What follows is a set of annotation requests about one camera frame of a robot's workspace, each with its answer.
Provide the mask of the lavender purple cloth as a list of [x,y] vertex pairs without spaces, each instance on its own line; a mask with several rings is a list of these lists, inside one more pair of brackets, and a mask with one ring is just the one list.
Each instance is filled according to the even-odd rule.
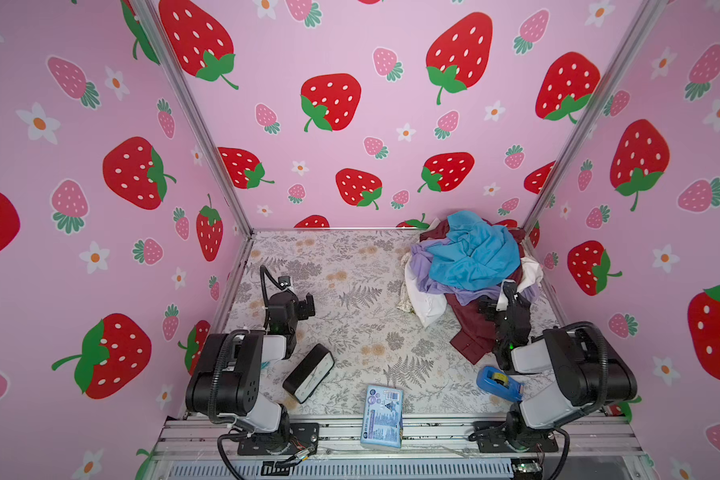
[[[498,300],[501,294],[500,284],[486,289],[472,291],[444,285],[430,277],[433,255],[428,251],[428,248],[433,245],[447,245],[448,243],[448,239],[429,239],[411,246],[411,259],[409,264],[413,272],[415,288],[429,295],[453,294],[461,306],[466,306],[481,296]],[[531,280],[531,267],[540,267],[540,264],[531,257],[522,257],[520,268],[517,270],[517,273],[520,274],[518,292],[523,298],[534,303],[541,296],[541,287],[535,280]]]

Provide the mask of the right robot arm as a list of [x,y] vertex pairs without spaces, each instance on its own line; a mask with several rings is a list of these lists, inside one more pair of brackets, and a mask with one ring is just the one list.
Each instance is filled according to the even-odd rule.
[[504,421],[474,424],[469,440],[481,452],[556,452],[556,429],[638,396],[636,377],[593,323],[545,329],[532,339],[530,303],[521,296],[504,310],[481,298],[478,313],[496,327],[499,366],[483,368],[477,384],[511,402]]

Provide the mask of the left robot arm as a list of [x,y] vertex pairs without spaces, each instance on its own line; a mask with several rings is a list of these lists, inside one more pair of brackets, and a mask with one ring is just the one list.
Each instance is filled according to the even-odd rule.
[[286,289],[268,299],[268,326],[211,334],[185,393],[190,413],[215,424],[231,423],[260,445],[282,450],[290,442],[285,406],[260,393],[261,366],[289,359],[297,345],[298,323],[316,315],[314,297],[300,299]]

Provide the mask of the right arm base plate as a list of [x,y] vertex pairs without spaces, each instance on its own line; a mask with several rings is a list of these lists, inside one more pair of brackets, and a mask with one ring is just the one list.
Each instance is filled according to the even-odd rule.
[[553,430],[534,430],[506,421],[476,421],[467,439],[481,453],[554,453],[559,451]]

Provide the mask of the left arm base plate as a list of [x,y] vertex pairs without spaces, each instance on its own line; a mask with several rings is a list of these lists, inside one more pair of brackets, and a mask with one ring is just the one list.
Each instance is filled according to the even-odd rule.
[[319,443],[320,424],[296,422],[272,433],[255,433],[241,441],[238,456],[295,455],[301,450],[313,453]]

